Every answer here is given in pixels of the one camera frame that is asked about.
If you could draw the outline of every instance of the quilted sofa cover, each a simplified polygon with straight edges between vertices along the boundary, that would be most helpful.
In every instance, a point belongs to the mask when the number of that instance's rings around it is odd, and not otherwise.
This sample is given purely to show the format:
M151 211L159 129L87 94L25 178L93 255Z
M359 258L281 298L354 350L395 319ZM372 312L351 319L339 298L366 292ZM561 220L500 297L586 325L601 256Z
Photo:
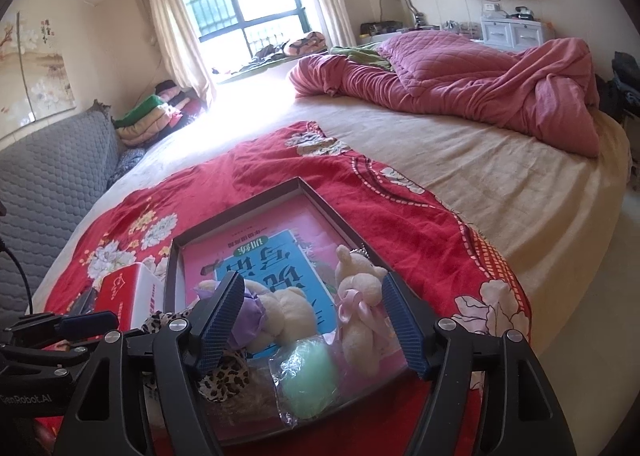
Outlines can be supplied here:
M0 151L0 237L20 260L32 292L80 220L104 194L118 163L118 140L96 102ZM27 307L20 274L0 255L0 326Z

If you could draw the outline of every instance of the plush toy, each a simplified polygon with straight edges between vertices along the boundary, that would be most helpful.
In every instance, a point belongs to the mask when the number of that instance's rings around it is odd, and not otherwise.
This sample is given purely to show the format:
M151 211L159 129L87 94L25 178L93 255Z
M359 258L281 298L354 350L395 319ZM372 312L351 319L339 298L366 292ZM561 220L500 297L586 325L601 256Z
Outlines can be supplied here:
M218 285L218 281L209 279L201 281L195 290L200 299L206 299L213 295ZM227 341L228 347L233 351L244 349L260 335L265 322L266 310L262 306L262 302L255 293L245 286L244 301L238 311L236 322L231 328L231 334Z
M273 342L286 346L318 334L316 312L299 288L289 287L271 292L250 279L245 279L244 285L258 296L266 312L262 330L246 346L249 353L260 353Z
M380 368L380 342L388 336L388 327L375 309L382 301L382 279L387 271L344 245L336 254L338 336L344 359L363 375L373 376Z

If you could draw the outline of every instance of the stuffed bunny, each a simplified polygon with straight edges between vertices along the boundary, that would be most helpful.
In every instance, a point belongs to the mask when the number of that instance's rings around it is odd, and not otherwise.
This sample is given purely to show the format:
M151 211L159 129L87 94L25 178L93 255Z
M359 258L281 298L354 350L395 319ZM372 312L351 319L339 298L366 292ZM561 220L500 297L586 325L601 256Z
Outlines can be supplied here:
M339 262L338 336L344 359L363 375L373 376L380 368L376 334L386 337L387 326L375 310L382 302L382 279L386 269L376 267L366 256L344 245L336 249Z

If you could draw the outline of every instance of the beige bed sheet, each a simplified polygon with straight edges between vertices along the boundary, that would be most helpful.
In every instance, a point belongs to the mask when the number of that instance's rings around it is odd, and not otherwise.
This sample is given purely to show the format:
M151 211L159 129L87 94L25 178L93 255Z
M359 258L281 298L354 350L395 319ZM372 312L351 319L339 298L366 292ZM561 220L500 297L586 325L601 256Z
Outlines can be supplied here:
M36 292L36 310L81 234L127 194L241 140L316 120L328 135L432 191L482 232L518 276L532 305L533 346L538 353L546 349L593 279L618 219L628 177L622 128L597 112L601 154L589 160L456 117L400 114L351 98L294 102L283 73L231 85L216 112L151 149L79 224Z

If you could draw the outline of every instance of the metal screw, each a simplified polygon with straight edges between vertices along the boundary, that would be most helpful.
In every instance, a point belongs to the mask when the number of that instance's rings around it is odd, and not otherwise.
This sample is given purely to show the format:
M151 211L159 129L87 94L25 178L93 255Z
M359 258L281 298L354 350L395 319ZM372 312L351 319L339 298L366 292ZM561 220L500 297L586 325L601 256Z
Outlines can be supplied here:
M169 323L169 330L182 331L187 328L187 321L184 319L175 319Z
M440 326L444 331L453 331L456 329L456 325L458 323L453 319L440 319L438 321L438 326Z
M109 344L113 344L114 342L120 339L120 332L118 330L111 330L107 335L104 336L104 340L106 340Z
M518 330L509 330L507 332L507 338L512 342L520 342L524 339L522 333L520 333Z

